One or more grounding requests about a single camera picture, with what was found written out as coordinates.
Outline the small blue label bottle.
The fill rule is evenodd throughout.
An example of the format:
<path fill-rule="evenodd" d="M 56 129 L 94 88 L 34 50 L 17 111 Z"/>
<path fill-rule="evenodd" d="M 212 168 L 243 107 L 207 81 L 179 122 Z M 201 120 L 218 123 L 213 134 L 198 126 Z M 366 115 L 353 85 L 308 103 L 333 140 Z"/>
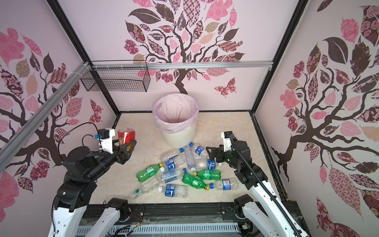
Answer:
<path fill-rule="evenodd" d="M 209 158 L 207 150 L 205 149 L 205 147 L 203 147 L 199 143 L 191 142 L 189 145 L 190 145 L 192 151 L 195 152 L 201 159 L 208 159 Z"/>

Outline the red label orange bottle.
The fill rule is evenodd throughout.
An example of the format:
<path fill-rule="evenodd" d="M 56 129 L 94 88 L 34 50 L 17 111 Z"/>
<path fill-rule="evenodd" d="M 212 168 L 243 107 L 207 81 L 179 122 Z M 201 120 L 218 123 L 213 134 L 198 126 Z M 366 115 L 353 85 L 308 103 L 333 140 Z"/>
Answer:
<path fill-rule="evenodd" d="M 119 145 L 122 146 L 135 140 L 136 132 L 132 128 L 121 128 L 117 131 Z"/>

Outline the clear bottle white cap blue label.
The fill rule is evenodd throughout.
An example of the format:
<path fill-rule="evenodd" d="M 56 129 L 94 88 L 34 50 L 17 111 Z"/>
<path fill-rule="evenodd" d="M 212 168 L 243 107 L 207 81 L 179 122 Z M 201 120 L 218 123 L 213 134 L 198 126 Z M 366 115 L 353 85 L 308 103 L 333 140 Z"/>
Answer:
<path fill-rule="evenodd" d="M 211 161 L 210 159 L 200 159 L 196 160 L 196 170 L 215 170 L 218 167 L 215 161 Z"/>

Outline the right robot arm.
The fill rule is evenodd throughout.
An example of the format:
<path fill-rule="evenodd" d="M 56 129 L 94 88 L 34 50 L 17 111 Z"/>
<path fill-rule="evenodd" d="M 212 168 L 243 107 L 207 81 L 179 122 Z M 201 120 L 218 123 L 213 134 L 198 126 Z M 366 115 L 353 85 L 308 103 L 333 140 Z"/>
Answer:
<path fill-rule="evenodd" d="M 219 147 L 207 147 L 210 160 L 227 163 L 252 194 L 235 199 L 238 217 L 249 220 L 264 237 L 308 237 L 273 190 L 263 170 L 252 162 L 250 148 L 233 135 Z"/>

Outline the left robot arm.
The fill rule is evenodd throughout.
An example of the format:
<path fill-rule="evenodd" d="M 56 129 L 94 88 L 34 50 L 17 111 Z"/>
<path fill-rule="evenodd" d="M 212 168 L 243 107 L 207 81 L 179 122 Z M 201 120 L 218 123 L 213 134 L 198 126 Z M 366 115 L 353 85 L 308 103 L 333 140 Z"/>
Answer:
<path fill-rule="evenodd" d="M 67 169 L 64 183 L 57 190 L 51 210 L 51 237 L 74 237 L 80 221 L 97 187 L 96 181 L 112 165 L 125 164 L 135 149 L 137 141 L 116 147 L 113 153 L 92 152 L 86 146 L 73 149 L 63 161 Z"/>

